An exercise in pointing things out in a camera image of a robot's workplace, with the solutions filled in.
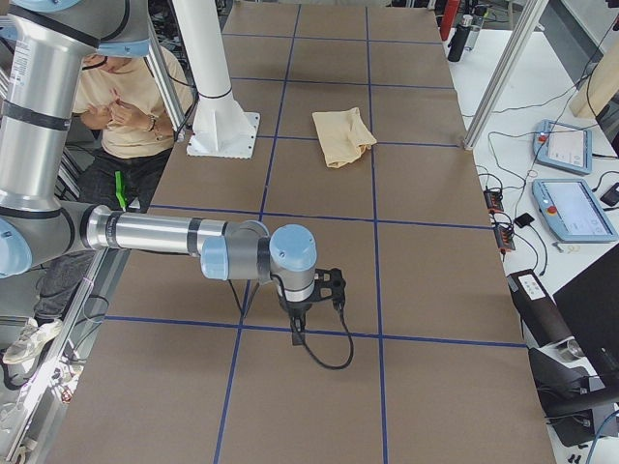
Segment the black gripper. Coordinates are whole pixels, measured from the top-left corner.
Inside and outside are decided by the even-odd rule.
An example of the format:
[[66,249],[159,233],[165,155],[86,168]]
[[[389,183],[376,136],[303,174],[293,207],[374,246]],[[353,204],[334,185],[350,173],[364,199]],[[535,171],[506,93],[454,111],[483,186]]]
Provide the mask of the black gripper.
[[306,314],[311,309],[312,302],[285,302],[285,311],[290,318],[291,341],[293,345],[306,343]]

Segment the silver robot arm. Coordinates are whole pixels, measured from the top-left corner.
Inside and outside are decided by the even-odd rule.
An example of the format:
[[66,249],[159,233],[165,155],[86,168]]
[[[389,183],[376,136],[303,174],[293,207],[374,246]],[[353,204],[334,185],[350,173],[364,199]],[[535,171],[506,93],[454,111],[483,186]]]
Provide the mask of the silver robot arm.
[[211,279],[274,282],[292,341],[321,298],[316,246],[307,228],[269,231],[242,223],[136,214],[114,174],[119,207],[55,197],[78,77],[112,57],[142,58],[178,120],[182,109],[143,1],[14,1],[16,44],[1,105],[1,275],[16,276],[82,250],[126,248],[196,256]]

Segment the black monitor arm base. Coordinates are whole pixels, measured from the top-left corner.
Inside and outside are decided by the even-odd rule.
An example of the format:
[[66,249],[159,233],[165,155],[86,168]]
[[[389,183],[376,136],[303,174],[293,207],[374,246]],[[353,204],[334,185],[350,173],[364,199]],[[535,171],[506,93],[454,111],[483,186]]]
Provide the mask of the black monitor arm base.
[[528,351],[545,417],[565,447],[583,445],[597,433],[618,435],[618,420],[606,420],[618,405],[618,384],[567,367],[539,349]]

